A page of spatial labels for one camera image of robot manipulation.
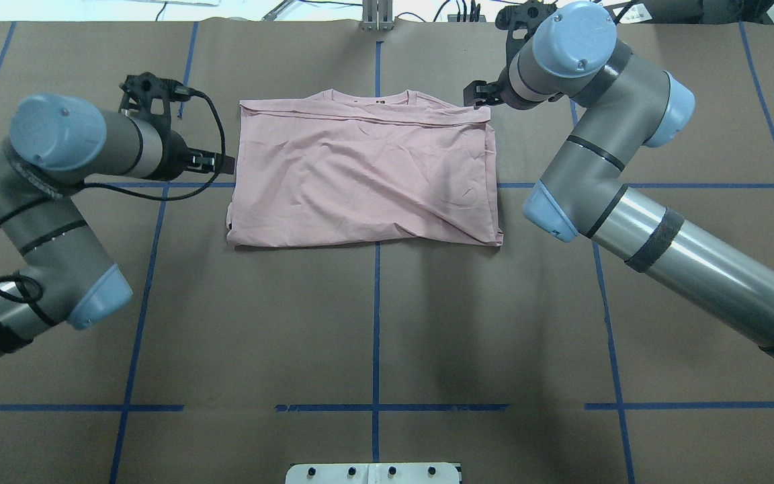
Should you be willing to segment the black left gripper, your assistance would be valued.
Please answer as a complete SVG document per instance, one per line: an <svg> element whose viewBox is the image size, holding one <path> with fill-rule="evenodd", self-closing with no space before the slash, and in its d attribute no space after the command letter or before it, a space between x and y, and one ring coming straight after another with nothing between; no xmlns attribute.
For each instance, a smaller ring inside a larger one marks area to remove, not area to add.
<svg viewBox="0 0 774 484"><path fill-rule="evenodd" d="M185 171L188 163L193 173L234 174L234 157L214 151L190 151L178 132L170 132L163 141L163 159L156 168L157 181L171 181Z"/></svg>

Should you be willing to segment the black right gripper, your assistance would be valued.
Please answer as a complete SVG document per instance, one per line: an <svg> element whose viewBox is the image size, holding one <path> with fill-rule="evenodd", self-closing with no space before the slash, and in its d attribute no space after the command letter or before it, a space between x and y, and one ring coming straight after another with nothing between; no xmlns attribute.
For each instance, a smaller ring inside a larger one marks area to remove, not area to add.
<svg viewBox="0 0 774 484"><path fill-rule="evenodd" d="M463 96L464 107L506 105L514 110L522 110L522 98L513 89L508 67L503 68L494 83L471 81L464 87Z"/></svg>

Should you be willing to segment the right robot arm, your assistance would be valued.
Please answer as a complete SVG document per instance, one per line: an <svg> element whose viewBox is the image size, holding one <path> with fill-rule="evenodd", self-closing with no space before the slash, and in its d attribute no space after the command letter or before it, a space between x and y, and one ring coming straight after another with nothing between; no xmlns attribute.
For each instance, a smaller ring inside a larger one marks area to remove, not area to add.
<svg viewBox="0 0 774 484"><path fill-rule="evenodd" d="M596 243L774 360L774 270L623 177L641 151L685 128L696 95L621 39L597 2L507 4L494 24L507 36L505 65L498 79L465 87L466 106L530 110L567 98L584 110L526 198L526 220L565 243Z"/></svg>

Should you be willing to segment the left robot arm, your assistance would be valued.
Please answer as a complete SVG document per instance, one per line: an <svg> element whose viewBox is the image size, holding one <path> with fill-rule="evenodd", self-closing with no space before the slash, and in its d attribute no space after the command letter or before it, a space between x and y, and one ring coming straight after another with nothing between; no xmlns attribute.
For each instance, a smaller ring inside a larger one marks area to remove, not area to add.
<svg viewBox="0 0 774 484"><path fill-rule="evenodd" d="M73 202L83 190L132 190L89 183L92 175L170 181L184 171L218 177L227 159L189 147L170 126L169 105L215 103L186 86L169 93L126 89L116 112L75 96L37 93L21 101L0 142L0 358L67 323L94 327L133 297L119 264Z"/></svg>

